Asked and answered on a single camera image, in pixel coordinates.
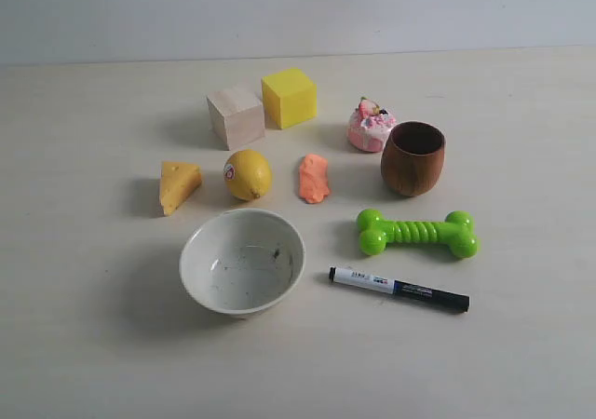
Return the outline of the white ceramic bowl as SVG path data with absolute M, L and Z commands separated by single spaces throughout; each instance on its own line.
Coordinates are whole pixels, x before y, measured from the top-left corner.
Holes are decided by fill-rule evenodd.
M 275 212 L 233 209 L 204 222 L 183 246 L 183 287 L 201 306 L 236 318 L 281 302 L 305 269 L 305 244 Z

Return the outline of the brown wooden cup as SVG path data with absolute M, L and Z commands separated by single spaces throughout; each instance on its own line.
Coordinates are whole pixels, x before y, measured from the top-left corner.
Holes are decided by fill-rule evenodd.
M 400 196 L 420 196 L 439 180 L 445 154 L 445 137 L 432 125 L 405 121 L 390 132 L 381 158 L 385 184 Z

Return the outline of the yellow cheese wedge toy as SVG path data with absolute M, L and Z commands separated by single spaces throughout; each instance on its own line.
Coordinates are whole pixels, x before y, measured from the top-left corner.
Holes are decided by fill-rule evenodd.
M 161 163 L 159 202 L 165 216 L 170 216 L 202 184 L 200 166 L 175 161 Z

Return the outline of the yellow foam cube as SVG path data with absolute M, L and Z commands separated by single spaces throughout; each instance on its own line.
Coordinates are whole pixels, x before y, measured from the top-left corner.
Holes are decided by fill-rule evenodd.
M 300 69 L 290 68 L 261 79 L 266 114 L 280 129 L 318 115 L 317 85 Z

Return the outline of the orange squishy toy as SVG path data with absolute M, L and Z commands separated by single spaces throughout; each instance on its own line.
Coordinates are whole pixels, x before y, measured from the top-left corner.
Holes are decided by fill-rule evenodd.
M 306 203 L 321 203 L 331 193 L 327 171 L 326 158 L 315 154 L 305 156 L 299 168 L 299 195 Z

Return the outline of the light wooden cube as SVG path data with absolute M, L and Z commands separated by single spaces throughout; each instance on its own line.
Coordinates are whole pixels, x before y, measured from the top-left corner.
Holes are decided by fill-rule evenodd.
M 252 91 L 239 86 L 220 89 L 208 94 L 206 101 L 213 131 L 227 150 L 264 137 L 264 107 Z

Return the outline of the yellow lemon with sticker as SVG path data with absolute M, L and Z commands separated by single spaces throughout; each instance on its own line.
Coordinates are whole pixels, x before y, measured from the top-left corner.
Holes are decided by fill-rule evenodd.
M 244 201 L 262 198 L 273 180 L 267 159 L 251 149 L 233 153 L 224 165 L 223 175 L 231 195 Z

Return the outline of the pink toy cupcake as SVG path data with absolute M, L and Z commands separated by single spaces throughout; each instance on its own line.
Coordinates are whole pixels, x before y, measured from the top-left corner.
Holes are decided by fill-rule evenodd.
M 347 139 L 360 151 L 380 153 L 397 124 L 397 118 L 388 110 L 369 98 L 361 97 L 349 118 Z

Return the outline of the green bone dog toy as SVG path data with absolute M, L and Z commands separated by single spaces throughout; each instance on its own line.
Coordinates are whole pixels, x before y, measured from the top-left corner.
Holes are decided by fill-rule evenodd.
M 365 209 L 357 217 L 359 248 L 368 255 L 380 254 L 390 244 L 443 245 L 458 259 L 473 257 L 480 242 L 471 215 L 450 212 L 444 221 L 390 221 L 377 209 Z

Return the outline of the black white marker pen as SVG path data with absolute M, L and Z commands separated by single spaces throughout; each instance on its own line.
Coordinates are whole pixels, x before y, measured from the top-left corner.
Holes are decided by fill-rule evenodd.
M 440 291 L 412 283 L 361 273 L 343 267 L 331 267 L 329 280 L 367 291 L 376 291 L 393 297 L 414 300 L 452 312 L 466 313 L 470 299 L 467 295 Z

